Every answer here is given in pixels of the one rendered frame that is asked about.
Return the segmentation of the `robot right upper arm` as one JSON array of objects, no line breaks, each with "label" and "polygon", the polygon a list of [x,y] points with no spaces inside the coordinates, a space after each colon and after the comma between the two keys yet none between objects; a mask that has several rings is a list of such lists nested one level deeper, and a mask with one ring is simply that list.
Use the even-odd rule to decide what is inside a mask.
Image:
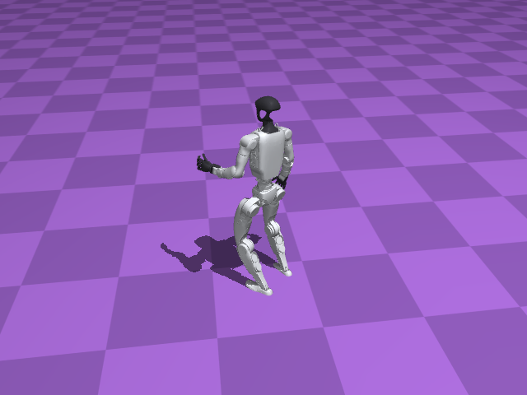
[{"label": "robot right upper arm", "polygon": [[285,132],[285,146],[283,155],[283,164],[289,164],[294,160],[293,145],[292,145],[292,131],[289,128],[281,127]]}]

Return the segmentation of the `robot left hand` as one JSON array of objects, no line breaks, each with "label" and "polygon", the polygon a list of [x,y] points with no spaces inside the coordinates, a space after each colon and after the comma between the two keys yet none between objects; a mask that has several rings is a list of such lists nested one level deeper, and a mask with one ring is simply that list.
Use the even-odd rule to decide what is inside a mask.
[{"label": "robot left hand", "polygon": [[211,164],[211,162],[207,160],[204,154],[203,154],[203,159],[201,159],[200,156],[198,156],[198,159],[197,159],[198,170],[201,170],[203,172],[210,172],[212,174],[212,167],[221,168],[220,165]]}]

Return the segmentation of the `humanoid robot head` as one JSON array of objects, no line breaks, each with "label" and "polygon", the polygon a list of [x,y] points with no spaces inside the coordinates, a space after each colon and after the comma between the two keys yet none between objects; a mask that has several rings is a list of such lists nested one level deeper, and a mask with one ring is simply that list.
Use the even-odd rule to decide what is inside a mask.
[{"label": "humanoid robot head", "polygon": [[[279,102],[272,96],[264,96],[255,101],[257,109],[257,118],[260,122],[263,122],[262,132],[274,133],[279,132],[278,128],[273,125],[273,120],[269,117],[272,111],[280,110],[281,106]],[[260,110],[266,111],[264,118],[260,118]]]}]

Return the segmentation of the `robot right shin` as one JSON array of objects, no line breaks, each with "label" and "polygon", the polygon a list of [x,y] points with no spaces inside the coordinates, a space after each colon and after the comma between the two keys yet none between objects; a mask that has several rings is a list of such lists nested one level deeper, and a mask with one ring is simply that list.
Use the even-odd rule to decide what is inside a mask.
[{"label": "robot right shin", "polygon": [[268,242],[270,243],[270,246],[272,248],[272,251],[276,254],[278,263],[280,265],[280,268],[282,271],[286,271],[285,268],[288,270],[287,260],[285,256],[285,246],[284,246],[284,239],[282,237],[281,231],[280,231],[280,225],[274,221],[279,229],[279,233],[275,236],[268,236]]}]

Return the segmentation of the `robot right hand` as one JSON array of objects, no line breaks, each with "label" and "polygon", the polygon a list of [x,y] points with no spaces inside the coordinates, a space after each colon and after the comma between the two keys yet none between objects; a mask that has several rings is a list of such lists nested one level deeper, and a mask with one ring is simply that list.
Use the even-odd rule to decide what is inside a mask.
[{"label": "robot right hand", "polygon": [[[280,174],[279,174],[279,175],[280,175]],[[288,176],[284,179],[284,181],[282,181],[282,180],[280,180],[280,179],[278,178],[278,176],[277,176],[277,177],[272,178],[272,181],[274,181],[275,179],[277,179],[277,181],[276,181],[275,183],[277,184],[277,182],[278,182],[278,184],[279,184],[279,185],[281,184],[281,187],[283,186],[283,189],[285,189],[286,184],[287,184],[287,178],[288,178]]]}]

